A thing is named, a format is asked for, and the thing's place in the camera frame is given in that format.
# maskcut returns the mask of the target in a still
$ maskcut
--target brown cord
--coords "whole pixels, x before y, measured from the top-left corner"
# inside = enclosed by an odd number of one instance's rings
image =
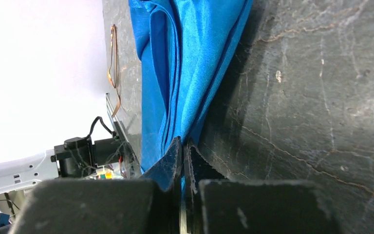
[[[117,30],[115,24],[111,26],[111,43],[110,43],[110,49],[111,49],[111,62],[110,62],[110,67],[108,68],[107,72],[107,77],[108,81],[110,82],[111,86],[116,90],[117,92],[117,105],[114,108],[114,111],[112,112],[112,117],[117,114],[118,110],[120,109],[121,106],[121,97],[120,93],[118,91],[119,88],[119,81],[120,81],[120,74],[118,71],[119,67],[119,57],[118,57],[118,43],[117,43]],[[112,59],[113,59],[113,54],[115,55],[115,63],[114,63],[114,81],[113,78],[111,77],[111,68],[112,68]]]

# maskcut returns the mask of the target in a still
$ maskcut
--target gray table surface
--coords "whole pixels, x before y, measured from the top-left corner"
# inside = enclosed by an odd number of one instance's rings
[[[141,76],[128,4],[103,4],[107,47],[115,23],[127,64],[119,118],[139,155]],[[374,234],[374,0],[254,0],[200,149],[230,179],[315,181],[346,233]]]

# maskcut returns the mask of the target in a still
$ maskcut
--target folded blue fabric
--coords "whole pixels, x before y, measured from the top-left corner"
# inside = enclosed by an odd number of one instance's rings
[[[198,143],[252,0],[129,0],[142,62],[142,171],[172,139]]]

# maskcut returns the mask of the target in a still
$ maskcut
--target white background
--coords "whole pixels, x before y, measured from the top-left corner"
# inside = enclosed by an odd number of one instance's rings
[[[106,70],[101,0],[0,0],[0,162],[111,127]]]

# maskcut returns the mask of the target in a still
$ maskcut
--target blue garment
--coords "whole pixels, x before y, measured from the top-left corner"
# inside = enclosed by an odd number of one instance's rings
[[[252,0],[129,0],[142,62],[142,171],[172,139],[197,143]]]

